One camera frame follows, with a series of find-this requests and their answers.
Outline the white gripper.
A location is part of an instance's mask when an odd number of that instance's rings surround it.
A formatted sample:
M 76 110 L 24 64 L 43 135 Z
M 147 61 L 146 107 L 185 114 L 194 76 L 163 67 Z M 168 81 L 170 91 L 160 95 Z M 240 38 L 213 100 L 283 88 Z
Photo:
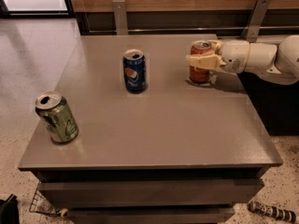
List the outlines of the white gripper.
M 197 69 L 216 70 L 240 74 L 245 70 L 250 44 L 244 40 L 209 40 L 211 55 L 187 55 L 188 64 Z

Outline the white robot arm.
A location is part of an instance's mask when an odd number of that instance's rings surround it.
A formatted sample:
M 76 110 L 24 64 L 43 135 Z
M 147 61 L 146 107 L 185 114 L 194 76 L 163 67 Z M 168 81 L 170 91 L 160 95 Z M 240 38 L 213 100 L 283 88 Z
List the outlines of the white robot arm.
M 278 45 L 246 40 L 200 40 L 211 51 L 186 56 L 195 70 L 241 74 L 252 73 L 262 80 L 291 85 L 299 80 L 299 35 L 290 35 Z

